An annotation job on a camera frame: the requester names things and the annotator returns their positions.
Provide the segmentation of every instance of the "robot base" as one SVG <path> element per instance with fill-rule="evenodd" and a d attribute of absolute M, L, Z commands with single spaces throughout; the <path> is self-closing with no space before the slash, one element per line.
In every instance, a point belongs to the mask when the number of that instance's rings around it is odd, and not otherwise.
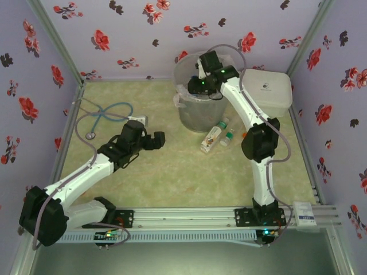
<path fill-rule="evenodd" d="M 260 206 L 254 199 L 253 208 L 235 209 L 237 227 L 250 226 L 285 226 L 287 224 L 284 210 L 279 208 L 278 202 L 270 205 Z"/>

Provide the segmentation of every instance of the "lavender wall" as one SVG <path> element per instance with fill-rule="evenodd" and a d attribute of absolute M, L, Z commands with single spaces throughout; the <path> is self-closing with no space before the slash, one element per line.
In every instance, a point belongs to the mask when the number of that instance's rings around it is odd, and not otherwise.
<path fill-rule="evenodd" d="M 26 1 L 3 6 L 0 25 L 0 273 L 9 274 L 26 190 L 49 184 L 77 84 Z"/>
<path fill-rule="evenodd" d="M 285 72 L 320 1 L 41 0 L 79 72 L 108 79 L 170 77 L 175 59 L 219 43 Z"/>
<path fill-rule="evenodd" d="M 367 274 L 366 12 L 364 0 L 336 1 L 292 78 L 320 186 L 338 206 L 360 274 Z"/>

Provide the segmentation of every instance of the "small bottle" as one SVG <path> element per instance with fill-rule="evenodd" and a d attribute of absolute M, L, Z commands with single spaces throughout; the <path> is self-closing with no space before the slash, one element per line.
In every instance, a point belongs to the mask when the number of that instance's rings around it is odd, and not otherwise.
<path fill-rule="evenodd" d="M 241 129 L 242 125 L 243 123 L 241 119 L 239 117 L 236 118 L 232 125 L 229 126 L 229 131 L 225 134 L 225 137 L 220 140 L 220 144 L 222 146 L 228 146 L 231 143 L 235 132 Z"/>
<path fill-rule="evenodd" d="M 223 117 L 223 119 L 210 130 L 210 132 L 207 134 L 200 145 L 200 149 L 203 152 L 208 153 L 210 149 L 213 148 L 213 146 L 217 143 L 220 134 L 223 132 L 224 129 L 227 128 L 228 123 L 229 119 Z"/>

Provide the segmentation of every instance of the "clear plastic bin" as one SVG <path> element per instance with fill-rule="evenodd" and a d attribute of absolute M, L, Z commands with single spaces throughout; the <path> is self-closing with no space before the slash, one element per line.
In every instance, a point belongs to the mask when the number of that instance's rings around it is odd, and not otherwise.
<path fill-rule="evenodd" d="M 177 91 L 174 104 L 178 108 L 182 124 L 194 132 L 210 131 L 222 119 L 228 104 L 225 97 L 221 100 L 212 100 L 208 96 L 191 95 L 187 90 L 191 77 L 198 75 L 195 64 L 203 53 L 205 52 L 187 55 L 176 64 L 173 72 L 173 83 Z M 235 66 L 228 55 L 218 55 L 218 58 L 224 66 Z"/>

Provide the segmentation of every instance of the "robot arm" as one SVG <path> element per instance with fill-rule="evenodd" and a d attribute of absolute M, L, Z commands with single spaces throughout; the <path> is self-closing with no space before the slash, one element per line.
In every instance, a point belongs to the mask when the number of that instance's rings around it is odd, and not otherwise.
<path fill-rule="evenodd" d="M 197 62 L 197 68 L 199 74 L 198 77 L 194 76 L 189 81 L 189 92 L 210 96 L 220 91 L 233 105 L 247 129 L 247 135 L 241 147 L 244 155 L 251 161 L 255 182 L 252 218 L 261 225 L 273 222 L 273 219 L 278 217 L 282 210 L 269 192 L 266 165 L 275 154 L 275 148 L 278 146 L 278 135 L 264 123 L 259 115 L 278 130 L 280 128 L 279 120 L 270 119 L 245 89 L 240 90 L 239 73 L 233 66 L 223 67 L 215 51 L 201 55 Z M 269 184 L 274 193 L 271 164 L 269 165 Z"/>
<path fill-rule="evenodd" d="M 42 213 L 37 239 L 43 245 L 54 244 L 66 229 L 70 230 L 92 222 L 110 224 L 116 207 L 108 200 L 98 197 L 83 205 L 71 206 L 71 204 L 101 179 L 120 168 L 126 168 L 139 156 L 140 150 L 158 150 L 164 143 L 163 132 L 155 132 L 152 138 L 151 135 L 147 135 L 141 122 L 129 120 L 120 135 L 114 136 L 98 149 L 95 159 L 91 158 L 66 178 L 43 190 L 38 186 L 30 189 L 26 194 L 19 224 L 34 235 L 40 208 L 55 190 L 56 194 Z"/>

